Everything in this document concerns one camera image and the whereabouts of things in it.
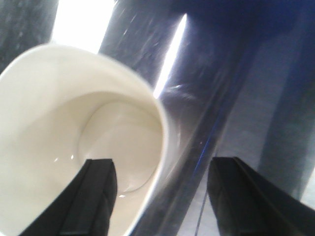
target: white ceramic cup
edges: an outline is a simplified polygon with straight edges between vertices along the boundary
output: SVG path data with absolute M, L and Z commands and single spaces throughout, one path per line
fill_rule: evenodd
M 21 233 L 85 159 L 111 158 L 109 236 L 126 236 L 177 161 L 176 134 L 134 72 L 79 49 L 42 45 L 0 75 L 0 232 Z

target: white cup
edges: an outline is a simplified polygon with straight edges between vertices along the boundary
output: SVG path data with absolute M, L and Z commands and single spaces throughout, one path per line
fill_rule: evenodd
M 105 56 L 42 45 L 0 75 L 0 232 L 21 233 L 85 159 L 111 158 L 109 236 L 126 236 L 177 161 L 176 133 L 134 72 Z

